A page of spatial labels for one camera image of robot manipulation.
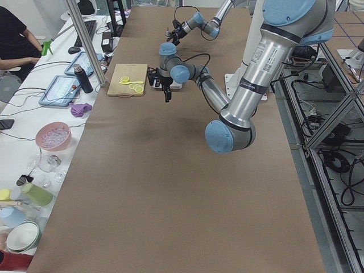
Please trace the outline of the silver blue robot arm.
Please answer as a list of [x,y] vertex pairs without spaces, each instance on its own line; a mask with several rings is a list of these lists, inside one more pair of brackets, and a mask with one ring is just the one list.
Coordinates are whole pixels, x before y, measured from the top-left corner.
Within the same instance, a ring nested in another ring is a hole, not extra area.
[[176,19],[176,11],[178,8],[175,9],[174,12],[174,19],[172,21],[173,30],[169,31],[166,30],[165,38],[167,42],[171,42],[174,45],[178,45],[180,40],[187,36],[191,31],[195,28],[200,30],[200,35],[207,41],[212,41],[217,39],[220,34],[220,29],[222,25],[222,21],[227,16],[227,13],[230,11],[231,8],[238,7],[244,1],[225,1],[220,8],[218,9],[215,16],[210,20],[206,20],[200,10],[196,7],[197,11],[192,15],[192,17],[186,21],[179,22]]
[[166,100],[171,99],[169,87],[173,82],[182,84],[192,80],[196,83],[219,115],[205,129],[208,146],[219,154],[241,150],[253,143],[255,126],[251,117],[292,49],[326,42],[334,30],[335,1],[258,1],[246,44],[252,54],[244,56],[240,69],[233,76],[235,91],[228,97],[206,66],[180,58],[176,43],[195,28],[217,37],[224,17],[236,6],[238,1],[224,2],[211,21],[195,13],[186,22],[175,24],[171,37],[159,48],[157,74]]

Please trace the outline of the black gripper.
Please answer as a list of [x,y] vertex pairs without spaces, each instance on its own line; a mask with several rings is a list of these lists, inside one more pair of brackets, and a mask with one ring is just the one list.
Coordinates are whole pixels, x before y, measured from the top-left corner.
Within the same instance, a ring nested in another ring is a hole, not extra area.
[[180,44],[180,39],[184,38],[188,33],[183,28],[178,28],[172,31],[170,42],[175,46]]
[[165,102],[170,102],[172,98],[171,85],[173,83],[172,77],[159,76],[162,91],[164,92]]

